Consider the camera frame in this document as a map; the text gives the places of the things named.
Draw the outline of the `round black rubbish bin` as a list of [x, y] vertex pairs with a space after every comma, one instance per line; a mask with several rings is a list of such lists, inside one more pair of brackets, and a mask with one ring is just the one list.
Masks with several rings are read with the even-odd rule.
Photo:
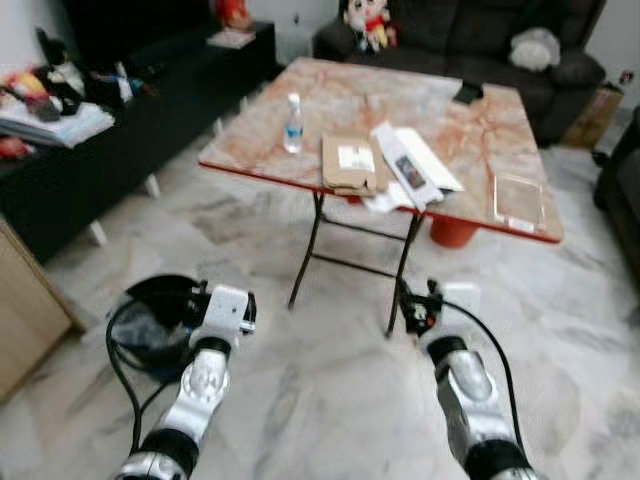
[[160, 349], [160, 351], [137, 351], [116, 342], [116, 321], [122, 319], [124, 312], [134, 305], [152, 307], [187, 305], [195, 312], [191, 324], [192, 332], [204, 319], [204, 310], [209, 302], [209, 284], [197, 282], [191, 276], [165, 274], [151, 276], [127, 289], [113, 311], [108, 315], [111, 325], [106, 337], [115, 346], [115, 353], [125, 366], [142, 372], [155, 381], [173, 381], [186, 369], [191, 347], [182, 349]]

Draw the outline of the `crumpled white paper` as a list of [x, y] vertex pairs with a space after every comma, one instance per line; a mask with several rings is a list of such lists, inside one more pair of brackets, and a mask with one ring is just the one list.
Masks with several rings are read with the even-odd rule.
[[416, 209], [411, 193], [408, 193], [401, 184], [389, 184], [387, 191], [379, 195], [362, 197], [362, 204], [372, 212], [390, 212], [393, 210]]

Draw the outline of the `white box with dark picture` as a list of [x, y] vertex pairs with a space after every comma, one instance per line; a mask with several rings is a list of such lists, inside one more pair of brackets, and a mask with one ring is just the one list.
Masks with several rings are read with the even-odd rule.
[[429, 178], [419, 172], [407, 148], [398, 140], [396, 128], [389, 122], [383, 122], [372, 128], [372, 138], [378, 142], [394, 177], [411, 193], [416, 209], [425, 209], [429, 204], [443, 200], [445, 191], [436, 188]]

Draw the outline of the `clear plastic water bottle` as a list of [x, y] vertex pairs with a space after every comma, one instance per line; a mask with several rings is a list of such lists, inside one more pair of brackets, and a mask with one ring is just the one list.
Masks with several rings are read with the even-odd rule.
[[300, 154], [302, 147], [305, 146], [301, 96], [298, 93], [289, 93], [287, 100], [289, 115], [285, 119], [282, 145], [288, 154]]

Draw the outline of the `black low cabinet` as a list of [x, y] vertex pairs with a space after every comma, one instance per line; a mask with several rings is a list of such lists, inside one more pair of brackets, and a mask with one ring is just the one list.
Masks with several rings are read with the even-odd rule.
[[271, 22], [253, 24], [238, 49], [192, 47], [148, 79], [155, 95], [115, 111], [105, 132], [0, 164], [0, 218], [38, 261], [51, 259], [280, 70]]

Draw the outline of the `small black pouch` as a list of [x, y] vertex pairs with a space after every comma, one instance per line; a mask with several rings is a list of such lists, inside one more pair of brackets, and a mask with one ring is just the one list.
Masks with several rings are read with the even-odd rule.
[[472, 105], [474, 102], [484, 99], [485, 90], [483, 84], [474, 82], [463, 82], [458, 88], [458, 91], [454, 93], [453, 102], [457, 102], [460, 105]]

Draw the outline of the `brown cardboard box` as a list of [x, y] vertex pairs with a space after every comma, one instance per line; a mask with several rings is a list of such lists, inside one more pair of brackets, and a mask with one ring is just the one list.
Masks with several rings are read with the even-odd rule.
[[600, 138], [608, 131], [614, 113], [620, 108], [625, 92], [612, 84], [603, 84], [595, 90], [590, 101], [564, 132], [559, 145], [593, 150]]

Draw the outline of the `white paper stack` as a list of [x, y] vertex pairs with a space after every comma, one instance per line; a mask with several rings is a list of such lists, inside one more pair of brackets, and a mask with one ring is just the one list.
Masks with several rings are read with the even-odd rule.
[[83, 102], [76, 115], [41, 122], [26, 106], [10, 102], [0, 106], [0, 134], [12, 134], [36, 145], [72, 148], [113, 127], [115, 116], [92, 102]]

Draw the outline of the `dark fabric sofa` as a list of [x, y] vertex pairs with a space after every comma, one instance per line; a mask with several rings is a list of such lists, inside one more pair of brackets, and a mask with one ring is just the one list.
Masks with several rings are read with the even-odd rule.
[[[338, 15], [312, 37], [314, 58], [500, 84], [520, 93], [540, 146], [561, 140], [596, 90], [605, 68], [586, 41], [605, 0], [387, 0], [397, 45], [358, 49], [358, 36]], [[556, 36], [561, 60], [541, 72], [509, 60], [512, 38], [531, 28]]]

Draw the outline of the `grey white plush cushion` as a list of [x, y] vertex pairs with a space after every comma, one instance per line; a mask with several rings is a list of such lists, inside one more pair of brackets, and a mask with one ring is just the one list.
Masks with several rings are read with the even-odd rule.
[[508, 59], [518, 68], [544, 72], [561, 63], [561, 42], [548, 28], [526, 29], [509, 41]]

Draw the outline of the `cartoon plush doll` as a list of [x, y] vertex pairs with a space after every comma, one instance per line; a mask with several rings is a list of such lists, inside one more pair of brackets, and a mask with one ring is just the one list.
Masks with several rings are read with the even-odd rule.
[[388, 4], [389, 0], [346, 0], [343, 22], [356, 33], [358, 51], [380, 52], [398, 45]]

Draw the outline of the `red toy figure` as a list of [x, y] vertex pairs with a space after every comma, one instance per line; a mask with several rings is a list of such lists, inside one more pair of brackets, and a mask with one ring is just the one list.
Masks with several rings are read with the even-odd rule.
[[221, 26], [238, 31], [250, 31], [253, 26], [247, 0], [212, 0]]

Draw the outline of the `black toy figure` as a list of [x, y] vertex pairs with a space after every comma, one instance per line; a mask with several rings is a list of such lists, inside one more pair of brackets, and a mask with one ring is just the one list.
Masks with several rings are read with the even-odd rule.
[[86, 93], [83, 74], [76, 60], [70, 56], [67, 44], [60, 38], [50, 36], [44, 28], [37, 27], [35, 35], [47, 63], [50, 81], [54, 84], [64, 84], [65, 87], [76, 92], [74, 97], [77, 100], [82, 101]]

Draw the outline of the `black television screen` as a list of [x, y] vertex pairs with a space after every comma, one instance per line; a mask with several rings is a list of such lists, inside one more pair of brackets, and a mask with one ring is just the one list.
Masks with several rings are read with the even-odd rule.
[[79, 59], [113, 64], [214, 26], [212, 0], [60, 0]]

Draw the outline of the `colourful toy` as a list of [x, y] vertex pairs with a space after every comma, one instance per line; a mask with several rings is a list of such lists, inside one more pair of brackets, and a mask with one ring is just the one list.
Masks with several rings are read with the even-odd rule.
[[41, 122], [58, 122], [61, 118], [61, 110], [52, 101], [51, 93], [31, 70], [0, 79], [0, 90], [22, 101], [28, 114]]

